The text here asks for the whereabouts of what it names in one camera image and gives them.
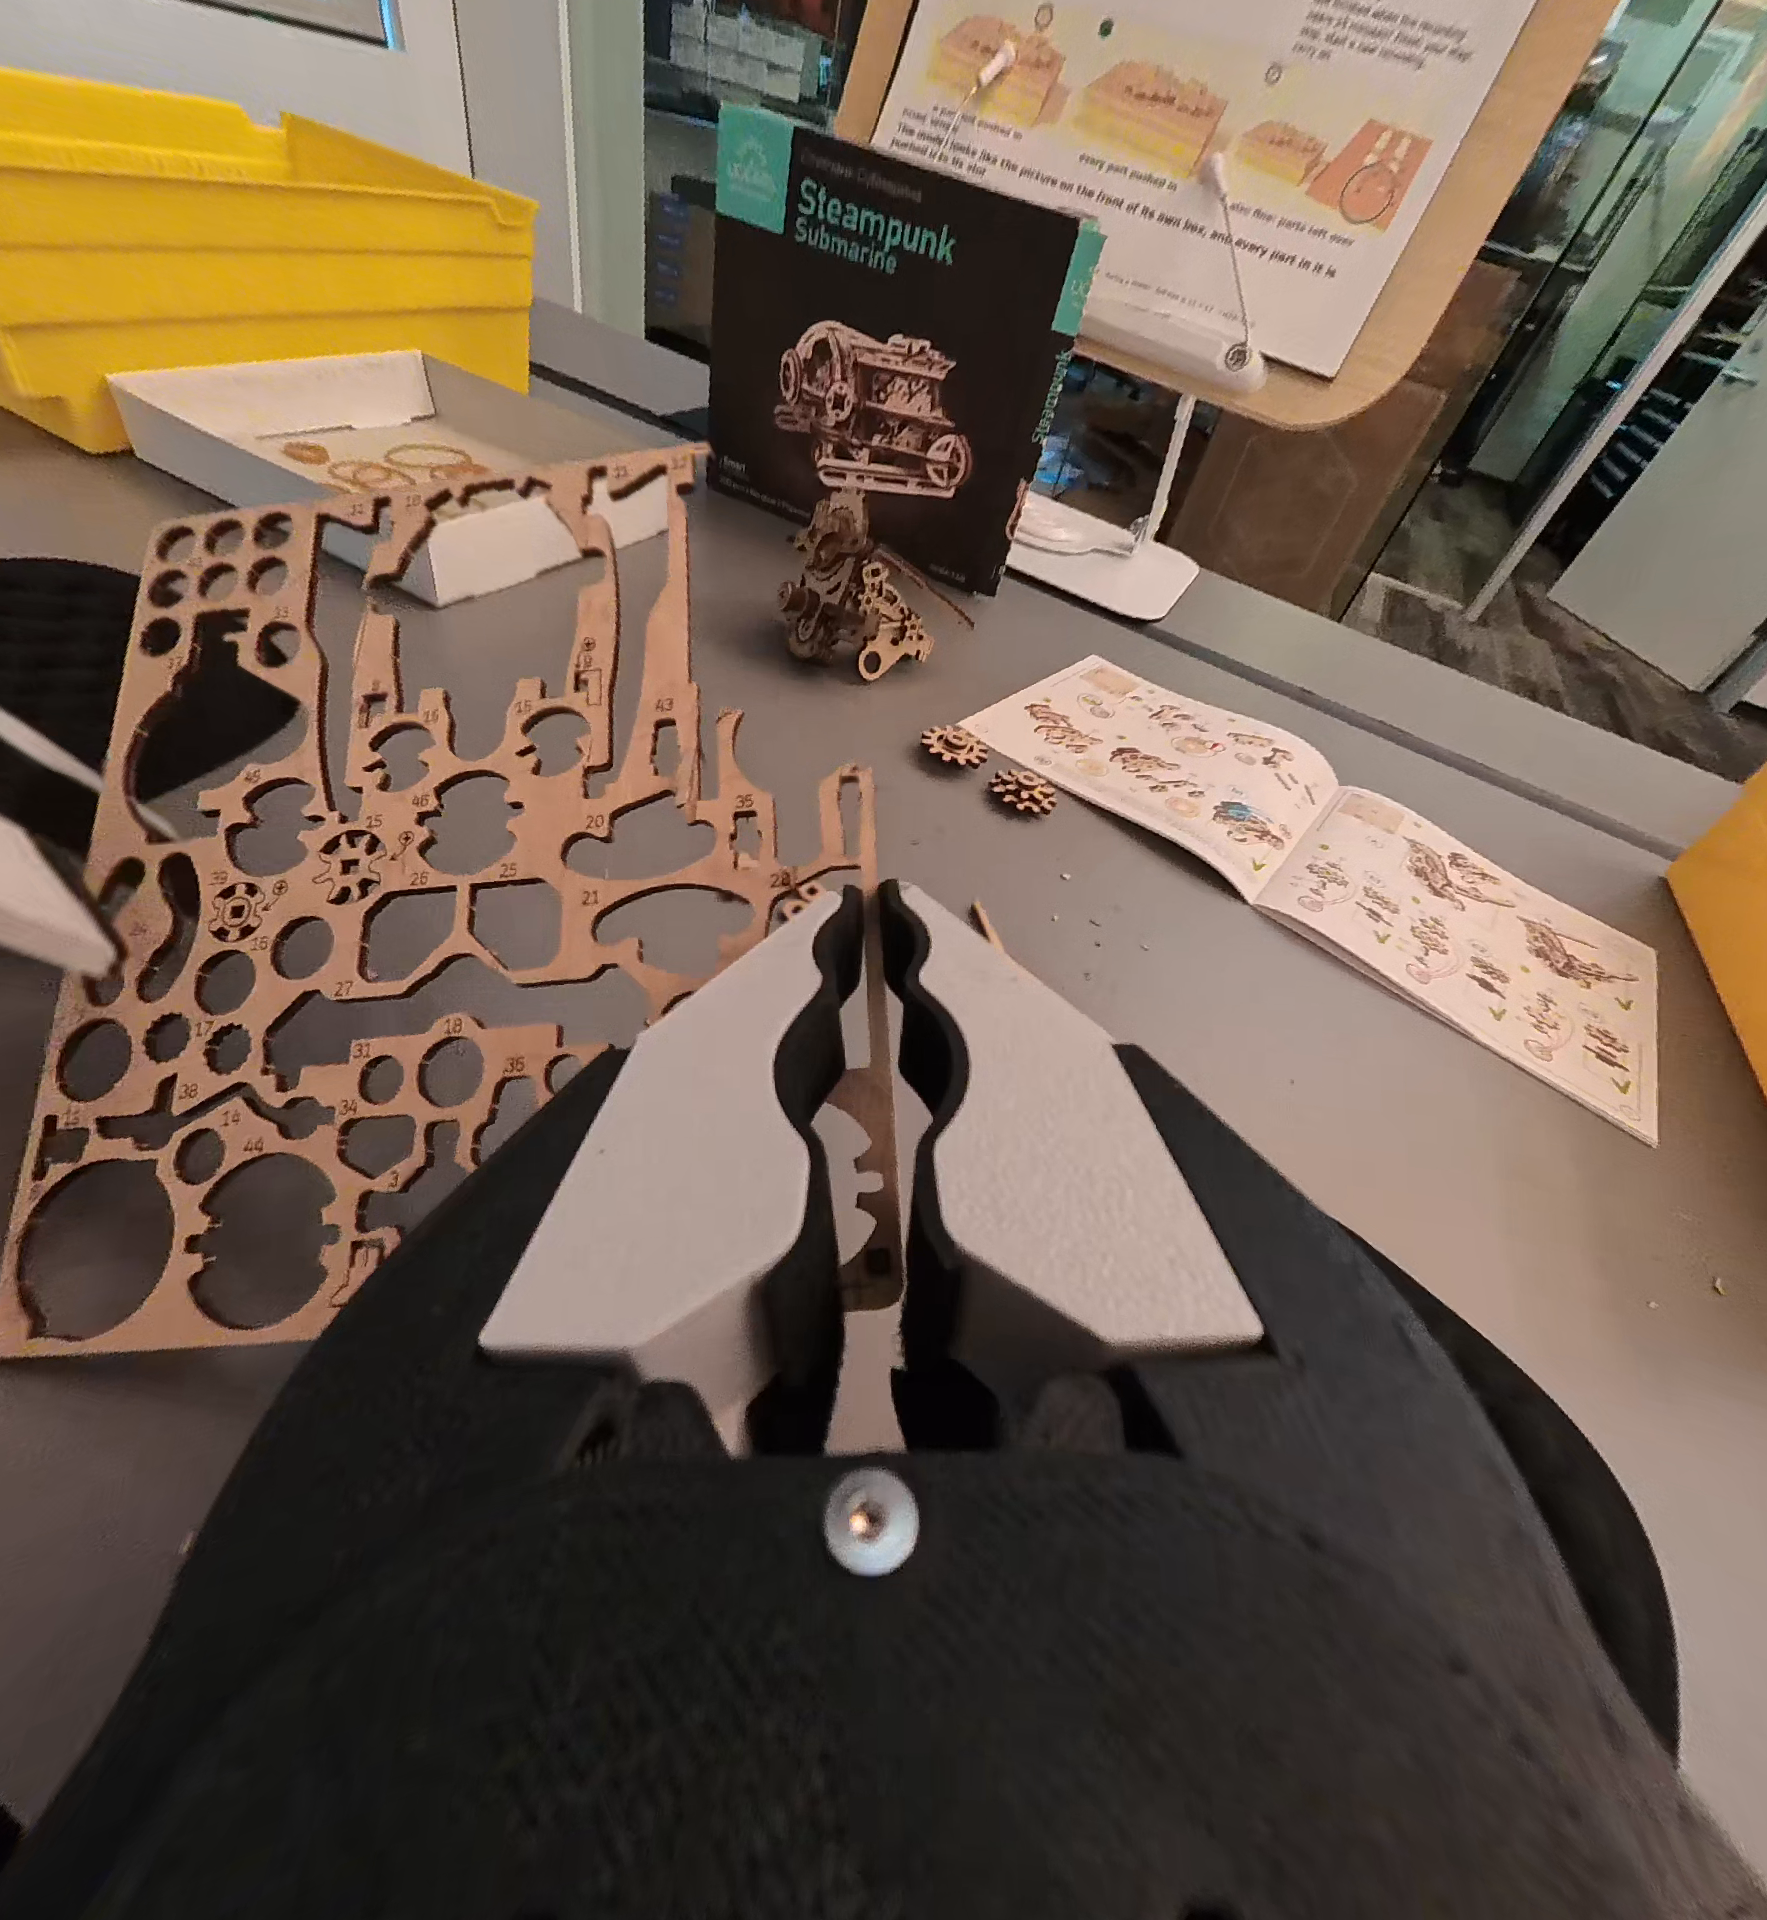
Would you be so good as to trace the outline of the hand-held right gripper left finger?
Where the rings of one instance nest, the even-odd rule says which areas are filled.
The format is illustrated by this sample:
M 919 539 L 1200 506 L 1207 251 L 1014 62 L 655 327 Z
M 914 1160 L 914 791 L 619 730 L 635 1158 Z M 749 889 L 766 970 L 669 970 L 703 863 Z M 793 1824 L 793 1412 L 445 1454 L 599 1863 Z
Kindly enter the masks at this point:
M 846 1352 L 815 1121 L 864 965 L 823 897 L 648 1027 L 483 1329 L 490 1356 L 613 1363 L 740 1408 L 758 1454 L 823 1454 Z

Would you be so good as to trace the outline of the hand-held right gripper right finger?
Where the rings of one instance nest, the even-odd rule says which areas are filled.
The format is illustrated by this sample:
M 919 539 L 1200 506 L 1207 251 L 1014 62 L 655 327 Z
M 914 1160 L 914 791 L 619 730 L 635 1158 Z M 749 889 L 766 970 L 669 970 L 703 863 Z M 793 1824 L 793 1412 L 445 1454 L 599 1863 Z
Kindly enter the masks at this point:
M 926 1110 L 907 1445 L 992 1450 L 1062 1380 L 1257 1350 L 1261 1317 L 1112 1037 L 914 883 L 884 883 L 884 968 Z

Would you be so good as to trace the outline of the laser-cut wooden parts sheet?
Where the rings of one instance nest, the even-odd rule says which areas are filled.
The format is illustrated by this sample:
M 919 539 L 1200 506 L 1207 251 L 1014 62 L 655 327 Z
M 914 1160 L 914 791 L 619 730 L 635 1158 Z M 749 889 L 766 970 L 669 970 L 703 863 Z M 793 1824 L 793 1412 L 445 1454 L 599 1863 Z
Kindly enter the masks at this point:
M 0 1361 L 319 1334 L 420 1182 L 603 1040 L 486 993 L 621 981 L 655 1020 L 820 899 L 877 883 L 874 774 L 791 857 L 692 666 L 704 444 L 159 524 L 85 886 L 119 958 L 55 997 L 0 1261 Z M 485 752 L 408 693 L 379 589 L 481 494 L 599 574 Z

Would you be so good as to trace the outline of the partly built wooden model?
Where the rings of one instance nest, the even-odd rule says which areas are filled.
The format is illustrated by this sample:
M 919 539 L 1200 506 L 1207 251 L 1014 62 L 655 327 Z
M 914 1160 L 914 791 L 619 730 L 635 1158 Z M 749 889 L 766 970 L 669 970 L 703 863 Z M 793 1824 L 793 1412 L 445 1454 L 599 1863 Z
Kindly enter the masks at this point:
M 926 660 L 934 644 L 917 608 L 902 596 L 905 582 L 965 627 L 974 625 L 957 600 L 871 535 L 859 490 L 827 494 L 796 535 L 796 547 L 802 574 L 778 596 L 794 660 L 827 665 L 850 645 L 864 685 L 875 685 L 905 660 Z

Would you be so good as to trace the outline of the black model kit box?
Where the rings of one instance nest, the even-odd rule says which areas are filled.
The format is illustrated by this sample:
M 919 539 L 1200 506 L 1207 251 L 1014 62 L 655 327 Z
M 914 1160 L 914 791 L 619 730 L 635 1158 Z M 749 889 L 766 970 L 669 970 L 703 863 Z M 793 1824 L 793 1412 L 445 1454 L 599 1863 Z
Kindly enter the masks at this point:
M 875 539 L 993 595 L 1099 226 L 740 104 L 715 187 L 710 489 L 796 524 L 856 490 Z

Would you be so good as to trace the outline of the black mesh wrist pad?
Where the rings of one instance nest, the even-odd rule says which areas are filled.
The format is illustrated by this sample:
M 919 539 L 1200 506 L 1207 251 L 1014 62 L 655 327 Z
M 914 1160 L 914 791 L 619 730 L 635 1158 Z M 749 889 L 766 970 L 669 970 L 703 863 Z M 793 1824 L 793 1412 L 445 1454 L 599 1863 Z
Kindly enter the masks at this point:
M 100 678 L 110 744 L 137 591 L 114 566 L 0 560 L 0 688 L 28 669 Z

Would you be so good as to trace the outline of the white cardboard tray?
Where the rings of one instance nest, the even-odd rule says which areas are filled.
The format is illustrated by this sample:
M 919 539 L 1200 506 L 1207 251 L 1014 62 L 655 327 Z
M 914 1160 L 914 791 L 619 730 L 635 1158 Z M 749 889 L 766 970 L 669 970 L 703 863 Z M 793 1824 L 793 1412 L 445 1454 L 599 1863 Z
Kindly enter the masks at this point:
M 400 580 L 429 608 L 513 589 L 583 558 L 540 499 L 497 487 L 463 499 L 463 489 L 490 475 L 645 446 L 630 421 L 584 418 L 420 351 L 122 373 L 110 376 L 110 393 L 137 457 L 238 508 L 353 496 L 271 452 L 283 441 L 319 441 L 342 452 L 400 442 L 473 450 L 488 467 L 483 477 L 369 490 L 446 497 Z

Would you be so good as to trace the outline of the open instruction booklet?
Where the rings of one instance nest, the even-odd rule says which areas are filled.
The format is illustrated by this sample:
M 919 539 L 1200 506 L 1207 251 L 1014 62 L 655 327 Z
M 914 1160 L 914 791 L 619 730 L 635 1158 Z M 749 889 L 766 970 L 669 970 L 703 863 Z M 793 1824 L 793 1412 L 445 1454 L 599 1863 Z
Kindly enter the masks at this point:
M 1079 660 L 968 717 L 992 755 L 1167 840 L 1246 905 L 1658 1144 L 1655 952 L 1339 780 L 1272 723 Z

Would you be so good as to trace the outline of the bunch of tan rubber bands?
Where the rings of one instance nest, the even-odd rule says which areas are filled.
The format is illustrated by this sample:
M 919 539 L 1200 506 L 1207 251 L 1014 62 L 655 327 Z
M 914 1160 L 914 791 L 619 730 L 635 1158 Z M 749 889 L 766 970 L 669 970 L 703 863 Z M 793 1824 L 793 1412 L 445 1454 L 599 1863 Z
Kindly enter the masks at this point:
M 366 494 L 385 485 L 458 482 L 488 470 L 473 450 L 449 442 L 400 442 L 379 452 L 342 452 L 319 441 L 283 441 L 271 444 L 271 452 L 318 475 L 341 494 Z

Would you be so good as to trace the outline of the white document stand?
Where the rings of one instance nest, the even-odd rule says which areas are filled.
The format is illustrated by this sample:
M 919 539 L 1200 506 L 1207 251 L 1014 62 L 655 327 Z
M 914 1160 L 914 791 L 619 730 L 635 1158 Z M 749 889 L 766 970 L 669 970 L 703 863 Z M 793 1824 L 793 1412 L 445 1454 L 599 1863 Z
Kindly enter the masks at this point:
M 1027 555 L 1017 566 L 1103 612 L 1162 620 L 1200 574 L 1198 562 L 1157 537 L 1198 398 L 1251 395 L 1267 378 L 1236 246 L 1231 180 L 1215 147 L 1224 106 L 1207 84 L 1194 84 L 1155 62 L 1121 62 L 1084 87 L 1078 117 L 1088 127 L 1130 117 L 1148 120 L 1162 161 L 1186 158 L 1194 163 L 1186 186 L 1198 187 L 1215 211 L 1209 226 L 1192 215 L 1177 217 L 1177 225 L 1200 226 L 1206 240 L 1222 244 L 1234 310 L 1224 319 L 1209 316 L 1198 295 L 1175 291 L 1172 270 L 1164 271 L 1162 284 L 1130 284 L 1113 270 L 1101 270 L 1089 284 L 1082 318 L 1084 344 L 1094 356 L 1112 368 L 1126 361 L 1153 363 L 1177 378 L 1168 444 L 1153 503 L 1128 528 L 1035 496 L 1018 520 L 1017 542 Z

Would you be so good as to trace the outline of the instruction poster board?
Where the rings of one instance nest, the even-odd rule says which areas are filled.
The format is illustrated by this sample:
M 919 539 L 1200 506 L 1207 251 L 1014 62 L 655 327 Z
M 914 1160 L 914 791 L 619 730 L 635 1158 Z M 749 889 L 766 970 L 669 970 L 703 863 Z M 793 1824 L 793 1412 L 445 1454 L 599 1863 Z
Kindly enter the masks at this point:
M 834 130 L 1098 226 L 1088 356 L 1322 427 L 1414 367 L 1612 10 L 870 4 Z

